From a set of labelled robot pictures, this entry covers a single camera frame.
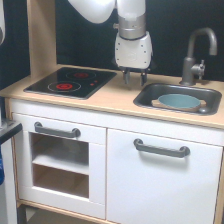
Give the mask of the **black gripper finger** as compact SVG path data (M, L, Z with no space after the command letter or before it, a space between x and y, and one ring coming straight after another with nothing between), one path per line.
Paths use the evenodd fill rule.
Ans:
M129 84L129 82L130 82L130 69L129 68L126 68L124 70L123 79L124 79L125 84Z
M141 86L144 86L144 84L147 82L147 69L141 70L141 76L140 76L140 84Z

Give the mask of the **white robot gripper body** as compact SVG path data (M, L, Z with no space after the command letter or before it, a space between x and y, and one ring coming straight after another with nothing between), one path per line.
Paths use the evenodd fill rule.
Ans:
M137 40L125 40L119 35L115 41L115 61L119 67L147 69L152 58L152 43L149 33Z

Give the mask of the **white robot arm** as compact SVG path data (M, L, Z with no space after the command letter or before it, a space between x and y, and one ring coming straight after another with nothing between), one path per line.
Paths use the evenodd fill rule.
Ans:
M141 71L141 85L147 82L152 59L152 42L146 30L146 0L68 0L87 21L104 23L117 10L118 30L115 40L115 62L123 73L126 84L130 70Z

